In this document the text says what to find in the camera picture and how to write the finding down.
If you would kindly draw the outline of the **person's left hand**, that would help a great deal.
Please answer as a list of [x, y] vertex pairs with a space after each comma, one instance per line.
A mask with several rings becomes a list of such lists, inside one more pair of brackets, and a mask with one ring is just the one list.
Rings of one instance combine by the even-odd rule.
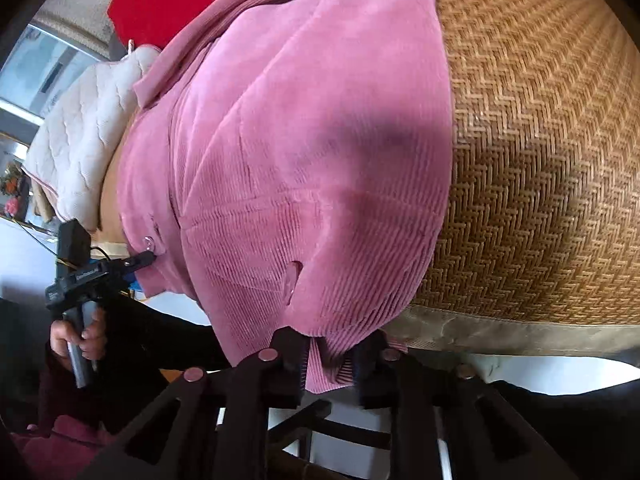
[[72, 368], [68, 344], [78, 347], [82, 356], [90, 361], [102, 359], [106, 346], [104, 311], [97, 308], [93, 312], [91, 324], [80, 334], [76, 332], [70, 322], [54, 321], [50, 327], [50, 347], [58, 362], [66, 370]]

